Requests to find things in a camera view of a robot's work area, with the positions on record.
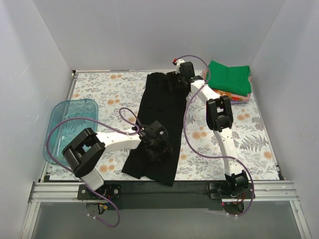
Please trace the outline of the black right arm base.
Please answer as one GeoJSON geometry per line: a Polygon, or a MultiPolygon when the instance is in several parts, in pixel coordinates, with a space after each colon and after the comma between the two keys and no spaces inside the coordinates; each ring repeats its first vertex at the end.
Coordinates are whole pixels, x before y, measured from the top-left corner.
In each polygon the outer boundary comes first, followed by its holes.
{"type": "Polygon", "coordinates": [[[247,187],[239,189],[239,191],[232,191],[226,181],[215,181],[207,184],[204,191],[210,199],[230,200],[230,204],[240,204],[244,200],[255,198],[251,183],[247,187]]]}

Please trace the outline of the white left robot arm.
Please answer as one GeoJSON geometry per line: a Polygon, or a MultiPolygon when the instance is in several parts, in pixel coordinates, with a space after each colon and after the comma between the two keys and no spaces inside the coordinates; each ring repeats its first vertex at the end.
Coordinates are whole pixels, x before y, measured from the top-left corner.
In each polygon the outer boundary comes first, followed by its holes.
{"type": "Polygon", "coordinates": [[[62,151],[73,174],[89,187],[95,199],[105,196],[104,180],[95,168],[103,153],[123,149],[140,149],[151,163],[164,164],[173,157],[165,127],[154,121],[151,125],[138,123],[132,129],[119,132],[95,132],[82,130],[62,151]]]}

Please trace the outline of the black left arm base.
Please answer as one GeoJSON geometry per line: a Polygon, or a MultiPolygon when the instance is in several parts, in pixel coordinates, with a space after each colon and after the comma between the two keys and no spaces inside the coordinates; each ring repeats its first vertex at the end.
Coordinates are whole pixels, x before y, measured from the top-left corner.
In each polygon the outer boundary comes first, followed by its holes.
{"type": "MultiPolygon", "coordinates": [[[[120,184],[104,184],[95,191],[109,200],[119,200],[121,198],[122,186],[120,184]]],[[[79,186],[78,200],[100,200],[101,196],[92,193],[84,184],[79,186]]]]}

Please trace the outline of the black t-shirt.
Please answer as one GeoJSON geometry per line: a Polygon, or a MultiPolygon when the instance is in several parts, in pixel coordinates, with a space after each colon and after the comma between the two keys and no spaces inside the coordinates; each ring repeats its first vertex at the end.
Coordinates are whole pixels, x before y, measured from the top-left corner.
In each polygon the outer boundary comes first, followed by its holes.
{"type": "Polygon", "coordinates": [[[188,89],[169,90],[168,76],[151,73],[138,110],[138,119],[146,129],[163,131],[165,140],[160,155],[152,158],[144,143],[130,151],[122,172],[134,178],[147,177],[167,186],[174,183],[183,129],[188,89]]]}

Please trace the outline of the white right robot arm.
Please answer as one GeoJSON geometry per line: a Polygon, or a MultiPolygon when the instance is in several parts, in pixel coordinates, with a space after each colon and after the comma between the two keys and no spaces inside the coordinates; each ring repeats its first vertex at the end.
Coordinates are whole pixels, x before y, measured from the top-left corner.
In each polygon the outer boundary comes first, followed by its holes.
{"type": "Polygon", "coordinates": [[[195,75],[191,62],[183,59],[173,61],[175,70],[169,72],[170,90],[187,89],[206,104],[206,124],[213,131],[224,160],[226,194],[231,198],[239,197],[249,182],[244,167],[238,161],[238,154],[233,140],[233,113],[228,96],[214,92],[201,76],[195,75]]]}

